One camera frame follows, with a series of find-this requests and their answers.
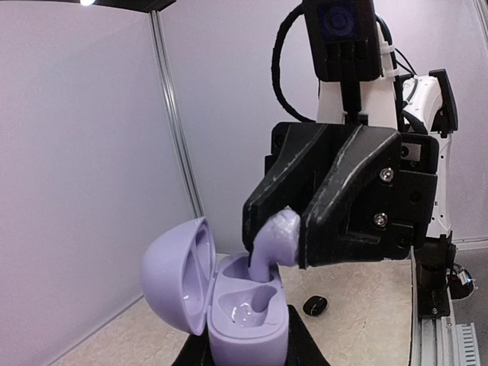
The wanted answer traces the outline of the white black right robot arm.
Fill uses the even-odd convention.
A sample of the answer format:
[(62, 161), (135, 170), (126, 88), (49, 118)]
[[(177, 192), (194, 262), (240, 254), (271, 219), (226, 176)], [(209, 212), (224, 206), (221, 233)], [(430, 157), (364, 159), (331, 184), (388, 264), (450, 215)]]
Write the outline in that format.
[(458, 113), (444, 69), (404, 78), (403, 91), (405, 132), (373, 124), (277, 124), (264, 178), (243, 205), (242, 241), (252, 251), (265, 223), (290, 208), (300, 218), (300, 268), (412, 255), (418, 316), (437, 319), (451, 312), (455, 247), (445, 174)]

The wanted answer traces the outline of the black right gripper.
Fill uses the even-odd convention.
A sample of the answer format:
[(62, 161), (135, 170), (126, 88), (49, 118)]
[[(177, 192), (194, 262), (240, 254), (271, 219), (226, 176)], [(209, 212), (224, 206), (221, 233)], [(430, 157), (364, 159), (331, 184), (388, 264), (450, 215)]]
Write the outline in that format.
[(278, 124), (265, 176), (242, 209), (242, 241), (278, 211), (301, 215), (299, 267), (403, 259), (425, 243), (437, 141), (385, 127)]

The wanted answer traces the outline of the purple earbud charging case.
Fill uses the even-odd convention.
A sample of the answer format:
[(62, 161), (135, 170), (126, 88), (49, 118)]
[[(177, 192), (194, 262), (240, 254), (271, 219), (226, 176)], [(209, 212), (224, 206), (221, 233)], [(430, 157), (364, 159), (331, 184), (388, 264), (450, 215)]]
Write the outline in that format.
[(251, 280), (248, 256), (217, 260), (205, 218), (182, 223), (146, 250), (142, 292), (165, 323), (189, 335), (208, 329), (216, 365), (284, 365), (289, 313), (277, 266), (269, 282)]

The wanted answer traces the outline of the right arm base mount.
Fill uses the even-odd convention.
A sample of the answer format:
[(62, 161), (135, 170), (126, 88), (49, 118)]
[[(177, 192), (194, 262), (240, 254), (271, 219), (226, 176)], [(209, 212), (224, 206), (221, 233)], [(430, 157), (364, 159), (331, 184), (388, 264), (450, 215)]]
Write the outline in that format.
[(457, 247), (452, 235), (428, 238), (413, 251), (416, 269), (417, 316), (438, 319), (451, 314), (450, 301), (469, 297), (474, 292), (470, 272), (455, 263)]

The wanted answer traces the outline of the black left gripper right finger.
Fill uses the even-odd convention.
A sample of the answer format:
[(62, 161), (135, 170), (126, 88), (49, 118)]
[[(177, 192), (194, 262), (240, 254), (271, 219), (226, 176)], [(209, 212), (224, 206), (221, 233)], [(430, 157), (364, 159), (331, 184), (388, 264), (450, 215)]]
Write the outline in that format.
[(310, 332), (300, 318), (296, 308), (288, 305), (289, 329), (287, 366), (330, 366)]

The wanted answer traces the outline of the purple earbud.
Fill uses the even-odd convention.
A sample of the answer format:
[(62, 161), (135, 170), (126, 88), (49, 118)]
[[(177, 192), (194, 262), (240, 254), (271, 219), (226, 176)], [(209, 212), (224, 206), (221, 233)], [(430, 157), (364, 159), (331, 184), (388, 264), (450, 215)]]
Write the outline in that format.
[(300, 216), (290, 207), (270, 217), (255, 237), (249, 277), (265, 283), (270, 281), (272, 265), (297, 265), (299, 237)]

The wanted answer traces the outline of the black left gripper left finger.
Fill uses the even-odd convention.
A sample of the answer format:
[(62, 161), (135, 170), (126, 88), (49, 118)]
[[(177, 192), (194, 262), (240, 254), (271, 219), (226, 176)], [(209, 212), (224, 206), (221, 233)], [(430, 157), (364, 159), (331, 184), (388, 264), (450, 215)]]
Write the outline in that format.
[(183, 344), (173, 366), (215, 366), (207, 326), (201, 335), (189, 335)]

